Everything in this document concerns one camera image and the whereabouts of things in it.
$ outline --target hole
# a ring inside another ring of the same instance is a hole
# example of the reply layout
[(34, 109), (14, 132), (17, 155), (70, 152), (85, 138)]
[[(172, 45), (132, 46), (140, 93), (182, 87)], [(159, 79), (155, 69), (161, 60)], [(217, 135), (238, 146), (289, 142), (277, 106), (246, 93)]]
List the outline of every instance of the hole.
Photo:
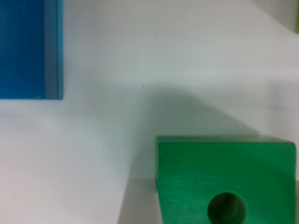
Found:
[(246, 217), (245, 203), (233, 193), (221, 193), (208, 205), (211, 224), (242, 224)]

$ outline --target green block top face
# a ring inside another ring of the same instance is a hole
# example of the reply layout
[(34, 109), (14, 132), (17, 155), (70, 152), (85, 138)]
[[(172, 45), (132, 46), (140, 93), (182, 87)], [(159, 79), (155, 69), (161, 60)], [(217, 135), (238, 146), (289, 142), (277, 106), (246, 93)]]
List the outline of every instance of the green block top face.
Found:
[(269, 137), (158, 137), (164, 224), (294, 224), (294, 143)]

